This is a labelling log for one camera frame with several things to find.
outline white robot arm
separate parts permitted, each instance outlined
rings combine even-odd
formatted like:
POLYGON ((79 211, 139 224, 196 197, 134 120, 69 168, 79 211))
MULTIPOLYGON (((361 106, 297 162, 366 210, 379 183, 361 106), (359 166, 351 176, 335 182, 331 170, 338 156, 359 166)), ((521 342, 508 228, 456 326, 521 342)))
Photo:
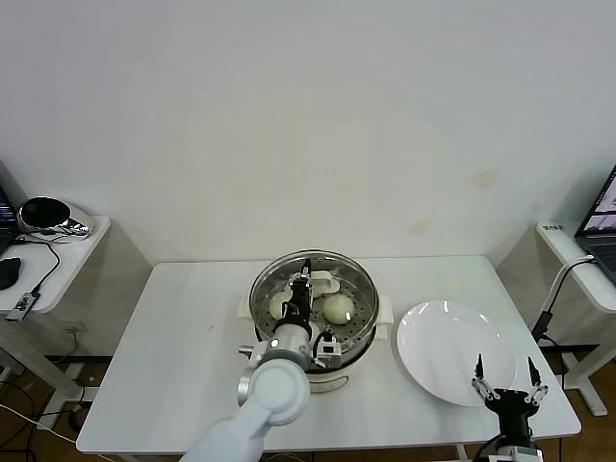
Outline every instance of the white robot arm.
POLYGON ((252 374, 248 399, 238 414, 205 430, 181 461, 258 461, 270 428, 297 420, 309 397, 310 384, 302 368, 288 359, 272 359, 252 374))

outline black mouse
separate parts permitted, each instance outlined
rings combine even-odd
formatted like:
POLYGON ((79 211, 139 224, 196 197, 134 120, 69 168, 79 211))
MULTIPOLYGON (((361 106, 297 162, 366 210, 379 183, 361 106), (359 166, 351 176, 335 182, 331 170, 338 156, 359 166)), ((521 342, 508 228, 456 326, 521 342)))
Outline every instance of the black mouse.
POLYGON ((0 290, 7 289, 17 282, 19 277, 20 258, 7 258, 0 262, 0 290))

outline laptop screen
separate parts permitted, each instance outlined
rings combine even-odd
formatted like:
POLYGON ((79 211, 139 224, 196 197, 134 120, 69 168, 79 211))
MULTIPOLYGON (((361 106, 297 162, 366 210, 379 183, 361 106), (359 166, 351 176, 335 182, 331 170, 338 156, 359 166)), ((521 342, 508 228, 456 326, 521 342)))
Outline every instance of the laptop screen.
POLYGON ((0 225, 17 224, 17 215, 9 199, 0 188, 0 225))
POLYGON ((577 231, 579 235, 616 233, 616 167, 609 174, 593 208, 577 231))

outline table leg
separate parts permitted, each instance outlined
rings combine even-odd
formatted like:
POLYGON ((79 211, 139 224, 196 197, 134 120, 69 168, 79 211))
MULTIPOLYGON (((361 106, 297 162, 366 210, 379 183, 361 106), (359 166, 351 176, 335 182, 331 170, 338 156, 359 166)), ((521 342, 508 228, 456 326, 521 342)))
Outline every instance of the table leg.
POLYGON ((467 460, 469 458, 466 455, 466 449, 464 448, 464 445, 462 445, 462 444, 455 445, 455 450, 458 453, 458 459, 460 459, 460 460, 467 460))
POLYGON ((607 415, 607 408, 590 382, 589 377, 616 356, 616 338, 597 346, 578 362, 573 353, 562 355, 569 370, 565 373, 565 390, 579 390, 593 416, 607 415))
POLYGON ((11 374, 13 373, 11 368, 4 368, 1 372, 0 372, 0 390, 2 390, 2 388, 4 387, 4 382, 8 382, 9 381, 9 377, 11 377, 11 374))
MULTIPOLYGON (((64 375, 72 379, 77 378, 79 377, 79 373, 81 372, 81 369, 83 367, 84 363, 71 363, 68 365, 68 368, 66 368, 66 372, 64 373, 64 375)), ((94 398, 96 398, 96 393, 98 393, 98 387, 86 387, 80 393, 83 394, 84 402, 93 402, 94 398)), ((56 424, 56 420, 59 417, 59 414, 57 413, 62 411, 62 409, 64 408, 64 404, 69 401, 77 400, 78 398, 76 398, 75 396, 68 397, 60 391, 54 392, 49 401, 47 401, 47 406, 45 407, 45 412, 43 413, 46 415, 43 415, 38 420, 38 423, 49 428, 53 428, 56 424)), ((37 429, 43 430, 44 426, 37 426, 37 429)))
POLYGON ((2 348, 0 348, 0 366, 11 369, 15 375, 22 375, 25 372, 25 368, 2 348))
POLYGON ((5 320, 0 320, 0 347, 56 390, 67 396, 79 397, 81 387, 51 364, 5 320))
POLYGON ((565 374, 567 382, 576 383, 580 377, 590 377, 616 356, 616 337, 611 342, 597 346, 588 356, 579 361, 576 366, 565 374))

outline cable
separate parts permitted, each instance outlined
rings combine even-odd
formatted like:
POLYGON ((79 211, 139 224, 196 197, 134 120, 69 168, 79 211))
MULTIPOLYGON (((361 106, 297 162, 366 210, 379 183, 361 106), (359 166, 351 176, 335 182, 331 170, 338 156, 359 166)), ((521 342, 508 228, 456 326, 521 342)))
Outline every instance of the cable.
POLYGON ((497 436, 490 438, 483 445, 481 445, 481 448, 479 448, 477 454, 475 454, 475 457, 473 457, 473 462, 478 462, 481 453, 484 452, 488 446, 492 445, 493 443, 496 443, 500 438, 502 438, 502 435, 499 433, 497 436))
POLYGON ((84 409, 90 409, 91 402, 84 402, 84 394, 86 393, 86 385, 84 385, 84 383, 79 379, 75 379, 75 381, 79 385, 82 386, 83 391, 82 391, 81 398, 79 399, 79 402, 75 404, 75 407, 73 407, 73 409, 68 414, 68 426, 70 426, 70 428, 75 433, 79 433, 81 429, 83 428, 83 425, 77 422, 77 413, 79 411, 83 411, 84 409))
POLYGON ((270 462, 273 459, 277 459, 278 457, 288 457, 291 460, 297 460, 298 462, 306 462, 303 459, 300 459, 299 457, 297 457, 295 454, 291 454, 290 452, 280 452, 279 454, 274 454, 272 457, 270 457, 267 462, 270 462))
MULTIPOLYGON (((11 407, 9 407, 9 406, 5 406, 4 404, 0 404, 0 407, 1 407, 1 408, 3 408, 3 409, 6 409, 6 410, 7 410, 7 411, 9 411, 9 412, 14 413, 16 416, 18 416, 18 417, 22 418, 24 421, 28 421, 30 424, 33 424, 33 425, 38 425, 38 426, 42 426, 44 429, 46 429, 47 431, 51 432, 51 434, 53 434, 53 435, 57 436, 57 437, 58 437, 58 438, 60 438, 61 440, 65 440, 65 441, 68 441, 69 443, 72 443, 73 445, 77 445, 77 442, 76 442, 76 441, 73 441, 73 440, 71 440, 70 438, 65 437, 64 435, 61 435, 60 433, 56 433, 54 430, 52 430, 51 428, 49 428, 47 425, 43 425, 42 423, 39 423, 39 422, 33 421, 32 419, 30 419, 30 418, 28 418, 28 417, 24 416, 23 414, 21 414, 21 413, 19 413, 19 412, 15 411, 14 409, 12 409, 12 408, 11 408, 11 407)), ((108 460, 108 461, 110 461, 110 462, 116 462, 114 459, 110 459, 110 458, 108 458, 108 457, 105 457, 104 455, 101 455, 101 454, 96 454, 96 455, 98 455, 98 457, 100 457, 100 458, 102 458, 102 459, 105 459, 105 460, 108 460)))
MULTIPOLYGON (((32 406, 32 411, 31 413, 34 414, 35 410, 36 410, 36 406, 35 406, 35 402, 32 399, 32 397, 30 396, 30 394, 28 392, 26 392, 23 388, 15 385, 14 383, 11 382, 7 382, 5 380, 0 380, 0 383, 3 383, 5 385, 9 385, 10 387, 15 388, 16 390, 19 390, 25 397, 28 398, 28 400, 30 401, 30 405, 32 406)), ((10 443, 12 440, 14 440, 17 436, 19 436, 19 434, 25 430, 28 427, 28 424, 24 424, 23 426, 21 426, 13 435, 11 435, 7 440, 5 440, 4 442, 0 443, 0 449, 3 448, 4 446, 6 446, 8 443, 10 443)))
MULTIPOLYGON (((562 357, 562 348, 557 342, 552 340, 547 335, 544 335, 542 338, 546 339, 548 342, 551 342, 558 350, 558 356, 560 356, 560 386, 562 388, 562 392, 565 393, 565 360, 562 357)), ((561 461, 562 461, 562 438, 558 438, 558 462, 561 462, 561 461)))
POLYGON ((563 265, 563 267, 558 271, 558 274, 554 278, 552 286, 550 287, 550 292, 541 307, 541 314, 531 330, 532 338, 535 342, 539 342, 541 337, 548 331, 548 325, 552 320, 552 308, 556 303, 558 294, 560 293, 567 276, 573 268, 585 263, 596 263, 595 257, 593 255, 586 255, 584 257, 576 258, 570 262, 567 262, 567 264, 563 265))
POLYGON ((317 351, 319 350, 319 342, 327 334, 328 332, 326 330, 323 330, 315 339, 315 342, 313 343, 313 346, 312 346, 312 357, 313 358, 317 357, 317 351))
POLYGON ((26 454, 26 462, 28 462, 28 455, 32 457, 34 462, 37 462, 37 457, 35 456, 35 454, 31 450, 28 450, 28 449, 2 449, 0 450, 0 454, 20 454, 20 453, 26 454))
POLYGON ((40 286, 42 285, 43 282, 45 282, 45 279, 47 279, 52 272, 54 272, 56 270, 56 268, 60 265, 60 255, 58 255, 56 253, 56 251, 53 249, 53 247, 51 246, 50 243, 44 242, 44 243, 40 243, 38 241, 26 241, 24 238, 17 238, 11 241, 11 244, 15 244, 15 245, 24 245, 24 244, 38 244, 38 245, 46 245, 47 248, 49 249, 49 251, 54 255, 54 257, 56 257, 56 263, 55 265, 52 267, 52 269, 50 269, 43 277, 42 279, 40 279, 39 283, 32 289, 32 291, 30 291, 32 294, 38 294, 39 290, 40 290, 40 286))
POLYGON ((77 345, 77 331, 74 330, 74 329, 71 329, 70 333, 73 334, 73 348, 72 348, 72 350, 69 351, 67 354, 65 354, 62 358, 58 359, 57 361, 52 361, 51 364, 60 364, 60 363, 62 363, 63 360, 66 359, 67 356, 70 356, 75 351, 77 351, 77 348, 79 348, 79 345, 77 345))
POLYGON ((70 237, 70 236, 62 234, 61 236, 58 236, 57 238, 50 239, 48 242, 49 243, 57 243, 57 244, 68 244, 68 243, 58 243, 59 239, 64 239, 64 238, 68 238, 68 237, 70 237))
MULTIPOLYGON (((79 396, 79 401, 77 401, 77 404, 76 404, 76 405, 80 405, 80 404, 84 401, 84 396, 86 395, 86 385, 84 385, 84 382, 82 382, 82 381, 81 381, 81 380, 79 380, 78 378, 75 378, 74 380, 75 380, 75 382, 76 382, 79 386, 81 386, 81 395, 79 396)), ((37 419, 37 421, 39 421, 39 420, 40 420, 40 418, 41 418, 43 415, 44 415, 44 416, 52 416, 52 415, 57 415, 57 414, 63 414, 64 412, 65 412, 65 411, 58 411, 58 412, 46 412, 46 413, 44 413, 44 414, 43 414, 43 413, 38 413, 38 415, 36 416, 36 419, 37 419)), ((71 419, 69 419, 69 420, 68 420, 68 425, 72 428, 72 425, 71 425, 71 419)), ((32 438, 33 438, 33 436, 34 436, 34 434, 35 434, 35 428, 36 428, 36 426, 35 426, 35 425, 33 425, 33 426, 30 428, 30 433, 28 434, 28 440, 26 441, 26 450, 27 450, 27 451, 28 451, 28 450, 30 450, 30 445, 32 444, 32 438)))
POLYGON ((560 293, 560 289, 562 289, 562 285, 565 282, 565 279, 567 278, 567 275, 571 272, 571 270, 575 267, 578 267, 579 265, 583 265, 584 263, 592 263, 594 262, 595 257, 593 257, 592 260, 584 260, 582 262, 577 262, 573 265, 571 265, 570 267, 567 268, 567 270, 565 271, 565 274, 562 276, 562 279, 560 280, 560 283, 558 284, 558 288, 556 289, 556 293, 554 294, 554 298, 552 299, 552 303, 550 303, 550 307, 548 308, 548 313, 552 312, 552 308, 554 307, 554 304, 556 303, 556 299, 558 298, 558 294, 560 293))

